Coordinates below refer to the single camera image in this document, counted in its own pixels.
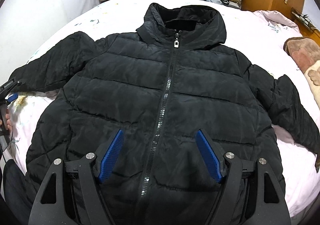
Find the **zipper pull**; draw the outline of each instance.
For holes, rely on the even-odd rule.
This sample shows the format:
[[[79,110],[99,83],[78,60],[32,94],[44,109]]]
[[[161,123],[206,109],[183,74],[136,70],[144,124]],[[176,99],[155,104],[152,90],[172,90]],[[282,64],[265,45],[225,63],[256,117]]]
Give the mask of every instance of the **zipper pull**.
[[[179,34],[176,33],[176,40],[174,41],[174,47],[175,48],[178,48],[179,47],[179,41],[178,41],[178,38],[179,38]]]

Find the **bed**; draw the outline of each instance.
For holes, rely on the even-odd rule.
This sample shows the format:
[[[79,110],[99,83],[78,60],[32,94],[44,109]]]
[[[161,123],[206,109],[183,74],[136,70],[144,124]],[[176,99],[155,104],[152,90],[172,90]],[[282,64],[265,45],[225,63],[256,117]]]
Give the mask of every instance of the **bed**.
[[[61,39],[77,31],[87,33],[94,40],[112,33],[135,32],[136,28],[142,25],[143,16],[153,2],[167,8],[194,4],[217,9],[222,14],[227,29],[225,45],[241,51],[253,64],[261,66],[275,78],[288,75],[299,91],[301,103],[320,127],[320,110],[308,82],[292,58],[283,50],[286,39],[299,37],[301,34],[295,24],[291,24],[292,22],[281,14],[278,14],[277,18],[283,24],[274,22],[263,11],[240,11],[199,0],[111,0],[72,20],[47,40],[29,61],[39,58]],[[57,91],[20,94],[9,106],[14,130],[7,153],[23,173],[26,173],[26,153],[37,121],[56,94]],[[316,156],[295,144],[284,129],[278,126],[274,126],[274,129],[284,168],[285,200],[292,224],[297,224],[320,191],[320,173],[316,173],[314,167]]]

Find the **silver round bolt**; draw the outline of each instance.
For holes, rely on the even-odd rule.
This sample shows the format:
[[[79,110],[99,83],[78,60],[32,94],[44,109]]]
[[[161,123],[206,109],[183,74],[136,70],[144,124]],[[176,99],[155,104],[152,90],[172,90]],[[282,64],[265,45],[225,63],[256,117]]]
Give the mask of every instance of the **silver round bolt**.
[[[54,164],[58,165],[61,163],[61,159],[60,158],[57,158],[53,161]]]
[[[226,153],[226,157],[229,158],[229,159],[232,159],[235,157],[235,154],[234,153],[231,153],[231,152],[227,152]]]
[[[260,164],[266,164],[267,161],[266,161],[266,159],[264,159],[264,158],[259,158],[259,163],[260,163]]]
[[[85,157],[87,159],[92,159],[92,158],[94,158],[94,153],[87,153],[87,155]]]

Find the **jacket sleeve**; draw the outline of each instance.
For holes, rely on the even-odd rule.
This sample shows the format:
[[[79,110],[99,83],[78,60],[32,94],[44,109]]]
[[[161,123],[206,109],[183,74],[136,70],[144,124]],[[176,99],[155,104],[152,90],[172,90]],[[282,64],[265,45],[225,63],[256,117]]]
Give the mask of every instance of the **jacket sleeve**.
[[[13,91],[46,92],[62,88],[89,60],[106,51],[112,39],[115,35],[100,39],[97,45],[83,32],[67,36],[40,58],[14,70],[10,79],[15,77],[22,85]]]
[[[296,143],[320,153],[320,134],[309,113],[300,102],[297,88],[287,75],[274,79],[267,71],[236,51],[242,77],[274,125],[287,130]]]

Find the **black puffer jacket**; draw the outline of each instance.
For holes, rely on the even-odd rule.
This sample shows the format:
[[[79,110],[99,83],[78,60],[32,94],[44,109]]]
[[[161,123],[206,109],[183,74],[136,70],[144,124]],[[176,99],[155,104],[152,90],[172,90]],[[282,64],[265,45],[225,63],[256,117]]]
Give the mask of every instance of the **black puffer jacket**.
[[[96,42],[74,33],[12,73],[24,82],[19,91],[62,88],[27,153],[28,197],[34,200],[54,159],[95,151],[115,128],[125,143],[101,189],[117,224],[204,224],[219,185],[195,144],[199,128],[242,159],[267,159],[284,191],[271,123],[312,152],[320,147],[291,80],[274,80],[221,45],[226,29],[213,8],[154,3],[144,19],[137,33]],[[235,221],[244,192],[242,185]]]

